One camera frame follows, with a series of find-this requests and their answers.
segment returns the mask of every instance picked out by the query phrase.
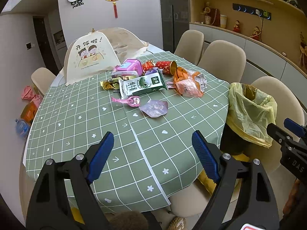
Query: pink plastic bag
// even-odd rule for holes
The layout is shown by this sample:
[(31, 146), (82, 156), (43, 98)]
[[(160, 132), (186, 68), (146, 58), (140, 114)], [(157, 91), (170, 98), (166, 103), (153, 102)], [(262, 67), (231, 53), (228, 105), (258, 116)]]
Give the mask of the pink plastic bag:
[(40, 94), (37, 94), (34, 96), (34, 98), (31, 100), (36, 106), (36, 108), (39, 108), (40, 103), (43, 101), (43, 97)]
[(26, 86), (25, 89), (23, 90), (22, 94), (21, 94), (21, 98), (22, 99), (28, 99), (31, 100), (34, 98), (34, 96), (36, 95), (36, 93), (33, 91), (31, 86)]

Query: screw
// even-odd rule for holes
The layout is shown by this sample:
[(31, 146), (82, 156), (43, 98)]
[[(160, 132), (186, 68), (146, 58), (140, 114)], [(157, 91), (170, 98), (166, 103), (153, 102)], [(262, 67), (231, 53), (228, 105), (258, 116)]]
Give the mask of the screw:
[(229, 160), (231, 158), (231, 155), (229, 155), (228, 153), (224, 153), (223, 158)]
[(254, 164), (259, 165), (260, 164), (259, 159), (254, 159)]
[(76, 159), (77, 159), (78, 161), (81, 161), (83, 158), (84, 158), (84, 155), (83, 155), (83, 154), (78, 154), (78, 155), (76, 155)]
[(51, 165), (53, 163), (53, 160), (52, 159), (48, 159), (46, 162), (45, 162), (47, 165)]

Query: red can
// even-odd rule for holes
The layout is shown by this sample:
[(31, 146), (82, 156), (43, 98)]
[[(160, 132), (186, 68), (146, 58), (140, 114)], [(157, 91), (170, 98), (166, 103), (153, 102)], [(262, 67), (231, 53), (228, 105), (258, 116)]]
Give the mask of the red can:
[(177, 63), (176, 61), (158, 61), (156, 67), (162, 69), (163, 73), (174, 76), (176, 73)]
[(152, 70), (155, 67), (155, 63), (153, 60), (148, 60), (144, 64), (142, 64), (142, 68), (144, 72)]

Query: refrigerator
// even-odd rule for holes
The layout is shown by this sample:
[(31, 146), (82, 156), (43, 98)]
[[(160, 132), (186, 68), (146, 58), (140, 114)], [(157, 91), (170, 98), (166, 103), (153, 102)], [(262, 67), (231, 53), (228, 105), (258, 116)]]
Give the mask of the refrigerator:
[(182, 34), (189, 30), (188, 0), (160, 0), (163, 50), (174, 53)]

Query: cartoon girl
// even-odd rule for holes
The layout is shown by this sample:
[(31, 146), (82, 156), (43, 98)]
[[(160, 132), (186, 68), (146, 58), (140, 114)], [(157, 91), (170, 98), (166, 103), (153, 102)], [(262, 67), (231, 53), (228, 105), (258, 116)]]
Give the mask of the cartoon girl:
[(88, 51), (89, 53), (92, 55), (95, 55), (96, 54), (96, 51), (97, 51), (97, 46), (96, 45), (92, 45), (88, 48)]
[(81, 49), (78, 52), (78, 54), (80, 55), (81, 59), (85, 59), (85, 58), (87, 58), (88, 52), (87, 52), (86, 48), (84, 48), (84, 49)]

